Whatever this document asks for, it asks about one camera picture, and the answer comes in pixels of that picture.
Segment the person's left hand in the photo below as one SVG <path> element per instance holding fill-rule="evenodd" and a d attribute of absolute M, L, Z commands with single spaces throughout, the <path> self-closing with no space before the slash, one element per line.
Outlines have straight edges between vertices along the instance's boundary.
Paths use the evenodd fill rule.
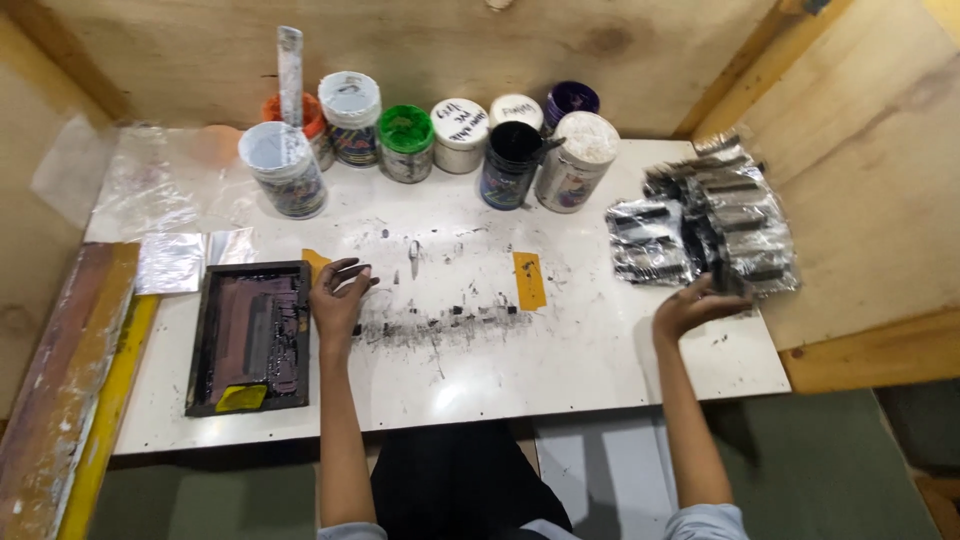
<path fill-rule="evenodd" d="M 379 278 L 370 277 L 371 267 L 368 264 L 354 266 L 359 260 L 341 258 L 329 263 L 310 289 L 310 310 L 317 321 L 321 347 L 332 345 L 349 349 L 353 327 L 357 324 L 360 298 L 380 282 Z M 343 284 L 354 278 L 354 282 Z"/>

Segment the plywood wall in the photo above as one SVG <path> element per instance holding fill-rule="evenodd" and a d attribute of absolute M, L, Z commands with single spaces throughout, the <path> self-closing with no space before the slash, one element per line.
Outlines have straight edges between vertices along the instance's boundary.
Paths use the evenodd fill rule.
<path fill-rule="evenodd" d="M 83 232 L 30 189 L 68 121 L 108 119 L 0 13 L 0 419 L 8 418 Z"/>
<path fill-rule="evenodd" d="M 937 4 L 855 0 L 741 118 L 804 274 L 764 308 L 778 349 L 960 306 L 960 26 Z"/>
<path fill-rule="evenodd" d="M 625 135 L 670 135 L 776 0 L 36 0 L 130 101 L 170 125 L 258 121 L 276 26 L 304 33 L 305 87 L 365 72 L 385 105 L 595 87 Z"/>

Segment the person's right hand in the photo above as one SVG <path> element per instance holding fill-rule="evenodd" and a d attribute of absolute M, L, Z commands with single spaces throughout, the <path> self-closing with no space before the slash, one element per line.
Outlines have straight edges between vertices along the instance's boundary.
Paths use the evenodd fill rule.
<path fill-rule="evenodd" d="M 654 315 L 654 337 L 680 340 L 685 333 L 707 321 L 735 315 L 752 305 L 749 296 L 715 295 L 710 290 L 710 274 L 703 274 L 660 304 Z"/>
<path fill-rule="evenodd" d="M 310 310 L 317 321 L 321 348 L 335 346 L 349 350 L 360 298 L 380 282 L 379 278 L 370 277 L 368 264 L 354 266 L 359 261 L 359 258 L 341 258 L 329 263 L 310 289 Z M 354 278 L 354 282 L 341 286 Z"/>

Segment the finger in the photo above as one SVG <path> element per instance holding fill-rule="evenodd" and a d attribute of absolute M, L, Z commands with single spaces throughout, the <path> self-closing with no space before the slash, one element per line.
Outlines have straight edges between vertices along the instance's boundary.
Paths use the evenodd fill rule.
<path fill-rule="evenodd" d="M 359 261 L 360 259 L 356 257 L 341 258 L 340 260 L 334 260 L 333 262 L 325 266 L 323 270 L 320 271 L 320 276 L 317 278 L 317 285 L 322 285 L 322 286 L 329 285 L 330 280 L 333 279 L 333 276 L 336 275 L 337 272 L 343 270 L 344 268 L 353 266 Z"/>
<path fill-rule="evenodd" d="M 361 270 L 369 266 L 369 264 L 351 266 L 347 270 L 341 270 L 340 272 L 337 272 L 333 275 L 333 279 L 330 280 L 330 290 L 337 290 L 337 287 L 339 287 L 341 283 L 348 282 L 353 278 L 356 278 L 357 274 L 359 274 Z"/>
<path fill-rule="evenodd" d="M 363 293 L 367 292 L 367 289 L 370 288 L 372 282 L 370 272 L 370 266 L 360 271 L 356 281 L 353 282 L 353 287 L 351 287 L 350 291 L 347 293 L 347 298 L 351 298 L 357 302 L 360 301 L 360 297 L 363 296 Z"/>
<path fill-rule="evenodd" d="M 682 290 L 681 296 L 688 301 L 696 301 L 710 289 L 710 285 L 710 272 L 706 272 L 706 274 L 701 274 L 695 282 L 691 283 L 686 289 Z"/>
<path fill-rule="evenodd" d="M 749 309 L 753 303 L 739 296 L 707 296 L 691 307 L 693 316 L 701 324 L 722 319 Z"/>
<path fill-rule="evenodd" d="M 370 287 L 376 285 L 377 283 L 380 283 L 380 278 L 371 279 L 370 282 L 367 283 L 367 290 L 370 290 Z M 337 289 L 337 292 L 333 293 L 333 296 L 337 298 L 345 298 L 349 294 L 352 288 L 353 288 L 353 283 L 347 283 L 346 285 Z"/>

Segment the white table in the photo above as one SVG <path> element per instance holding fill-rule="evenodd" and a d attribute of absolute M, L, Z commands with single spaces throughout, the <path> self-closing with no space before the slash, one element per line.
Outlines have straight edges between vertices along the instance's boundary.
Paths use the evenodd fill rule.
<path fill-rule="evenodd" d="M 365 331 L 350 355 L 362 430 L 656 404 L 650 320 L 673 291 L 613 276 L 603 211 L 618 198 L 642 197 L 643 167 L 691 156 L 687 142 L 623 141 L 586 206 L 566 215 L 542 208 L 532 190 L 529 208 L 492 209 L 477 193 L 478 172 L 454 176 L 435 168 L 423 183 L 407 185 L 376 168 L 337 163 L 324 175 L 327 208 L 313 219 L 283 218 L 259 194 L 251 216 L 258 261 L 300 259 L 300 249 L 311 248 L 332 259 L 359 257 L 382 279 L 362 306 Z M 205 232 L 211 227 L 201 222 Z M 95 213 L 87 240 L 117 239 L 110 228 Z M 415 280 L 408 258 L 413 240 L 423 254 Z M 516 315 L 501 307 L 517 304 L 511 250 L 540 256 L 546 307 Z M 184 417 L 199 306 L 199 293 L 161 302 L 114 452 L 317 436 L 315 328 L 309 406 Z M 477 318 L 453 328 L 454 306 L 463 309 L 457 320 Z M 492 314 L 494 321 L 482 322 Z M 430 319 L 445 326 L 433 339 L 415 331 Z M 385 323 L 400 331 L 383 337 Z M 790 389 L 760 317 L 710 323 L 682 347 L 700 399 Z"/>

